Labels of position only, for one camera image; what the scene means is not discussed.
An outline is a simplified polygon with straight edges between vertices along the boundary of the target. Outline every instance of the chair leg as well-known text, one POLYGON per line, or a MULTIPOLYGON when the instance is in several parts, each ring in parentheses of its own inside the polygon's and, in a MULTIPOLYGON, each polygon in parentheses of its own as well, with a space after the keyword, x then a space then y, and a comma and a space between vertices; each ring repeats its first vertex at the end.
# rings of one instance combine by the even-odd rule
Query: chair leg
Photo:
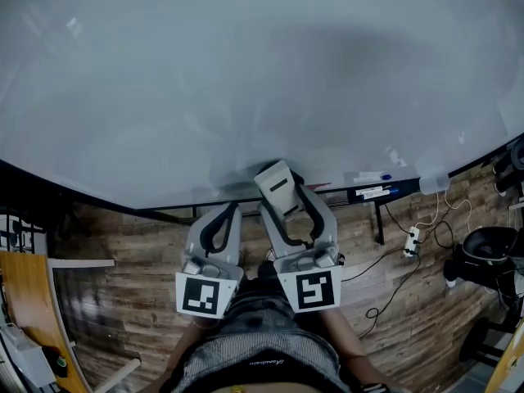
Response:
POLYGON ((507 151, 504 154, 504 157, 495 163, 495 166, 493 166, 493 171, 496 174, 501 174, 508 168, 509 165, 511 165, 511 152, 507 151))
POLYGON ((493 322, 488 323, 488 328, 493 329, 494 331, 498 331, 498 332, 509 333, 511 335, 515 333, 515 328, 511 328, 503 324, 498 324, 498 323, 493 323, 493 322))
POLYGON ((484 355, 481 355, 481 354, 474 354, 472 358, 478 361, 479 363, 489 365, 490 367, 493 367, 493 368, 495 368, 499 364, 499 361, 495 361, 494 359, 491 359, 491 358, 486 358, 484 355))
POLYGON ((510 187, 517 185, 524 179, 524 174, 520 171, 513 171, 508 176, 500 179, 495 184, 495 189, 498 193, 506 192, 510 187))
POLYGON ((85 237, 91 237, 91 231, 89 231, 85 226, 82 225, 79 218, 75 215, 73 211, 73 206, 71 206, 68 211, 67 215, 69 216, 71 223, 85 236, 85 237))
POLYGON ((66 213, 62 211, 58 218, 58 225, 56 227, 56 231, 58 232, 58 237, 62 239, 63 241, 68 241, 70 239, 70 233, 66 231, 66 213))
POLYGON ((489 323, 487 318, 480 318, 475 322, 460 348, 460 354, 458 356, 460 361, 464 362, 469 359, 477 359, 478 346, 482 345, 486 339, 488 331, 490 330, 489 323))
POLYGON ((484 352, 485 354, 493 355, 494 357, 499 357, 499 358, 504 353, 503 350, 500 350, 499 348, 494 348, 493 346, 489 346, 489 345, 479 345, 477 350, 479 350, 480 352, 484 352))
POLYGON ((381 245, 384 246, 385 244, 384 227, 382 225, 382 216, 380 214, 380 204, 377 204, 376 202, 374 202, 374 204, 375 204, 375 215, 377 216, 377 227, 378 227, 378 236, 375 239, 375 242, 380 243, 381 245))

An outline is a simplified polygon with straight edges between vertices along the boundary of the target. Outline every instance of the wooden panel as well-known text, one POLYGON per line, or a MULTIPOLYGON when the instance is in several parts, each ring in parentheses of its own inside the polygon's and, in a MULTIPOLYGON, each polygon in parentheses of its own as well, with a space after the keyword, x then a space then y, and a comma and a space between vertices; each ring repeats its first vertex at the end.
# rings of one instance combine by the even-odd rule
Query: wooden panel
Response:
POLYGON ((0 253, 2 277, 13 322, 41 346, 53 346, 65 358, 68 377, 56 378, 71 392, 87 392, 56 320, 45 255, 0 253))
MULTIPOLYGON (((493 189, 489 168, 478 169, 453 179, 448 201, 456 206, 463 191, 473 206, 471 229, 487 225, 508 225, 508 205, 516 191, 504 198, 493 189)), ((343 197, 334 194, 330 201, 343 197)), ((440 217, 447 207, 440 197, 440 217)), ((436 197, 415 194, 390 204, 390 210, 404 228, 418 221, 431 221, 436 197)), ((386 245, 374 238, 377 225, 373 205, 333 208, 338 222, 338 242, 346 255, 344 275, 362 272, 383 252, 403 246, 405 233, 398 229, 382 207, 386 245)), ((461 242, 468 234, 468 206, 446 215, 461 242)), ((96 385, 130 358, 142 365, 112 391, 134 392, 165 370, 165 360, 187 326, 187 317, 174 309, 174 274, 180 270, 188 227, 152 222, 128 215, 81 206, 78 216, 93 231, 90 238, 73 236, 56 241, 57 258, 115 259, 106 272, 58 269, 55 271, 58 297, 65 325, 76 340, 78 359, 86 378, 96 385)), ((308 237, 312 223, 298 214, 287 223, 295 237, 308 237)), ((421 235, 427 228, 421 228, 421 235)), ((437 231, 443 245, 450 243, 445 226, 437 231)), ((270 248, 259 217, 242 221, 244 269, 250 278, 270 248)), ((413 391, 444 390, 469 368, 459 363, 463 338, 483 315, 497 321, 503 317, 496 293, 469 282, 445 286, 442 267, 449 250, 439 247, 431 236, 421 246, 420 269, 399 290, 390 307, 380 316, 375 329, 364 338, 372 361, 385 373, 413 391)), ((370 307, 379 309, 391 297, 405 275, 414 267, 401 252, 390 255, 362 277, 343 282, 342 312, 357 333, 373 323, 365 317, 370 307)))

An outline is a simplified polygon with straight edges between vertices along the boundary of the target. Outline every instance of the power strip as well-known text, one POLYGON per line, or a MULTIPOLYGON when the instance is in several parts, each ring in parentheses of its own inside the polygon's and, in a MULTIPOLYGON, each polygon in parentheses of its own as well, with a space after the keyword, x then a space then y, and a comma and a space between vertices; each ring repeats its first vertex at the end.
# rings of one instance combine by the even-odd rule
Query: power strip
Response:
POLYGON ((413 255, 409 252, 415 251, 415 247, 417 246, 415 242, 418 242, 418 235, 420 234, 420 230, 416 227, 410 227, 409 228, 408 238, 406 238, 406 243, 404 245, 404 256, 411 258, 413 255))

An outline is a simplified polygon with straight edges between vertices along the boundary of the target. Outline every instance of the person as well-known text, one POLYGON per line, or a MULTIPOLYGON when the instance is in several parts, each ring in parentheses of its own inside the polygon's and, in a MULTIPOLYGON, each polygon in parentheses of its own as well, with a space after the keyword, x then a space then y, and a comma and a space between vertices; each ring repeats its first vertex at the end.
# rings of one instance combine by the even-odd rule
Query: person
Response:
POLYGON ((457 278, 474 282, 496 290, 509 307, 524 296, 523 272, 524 269, 517 268, 511 258, 506 258, 501 264, 490 264, 466 255, 460 245, 454 248, 451 259, 444 263, 444 278, 448 287, 454 287, 457 278))
POLYGON ((266 260, 258 268, 258 278, 242 281, 224 319, 193 319, 165 372, 142 390, 182 391, 405 390, 373 367, 340 309, 295 316, 273 262, 266 260))

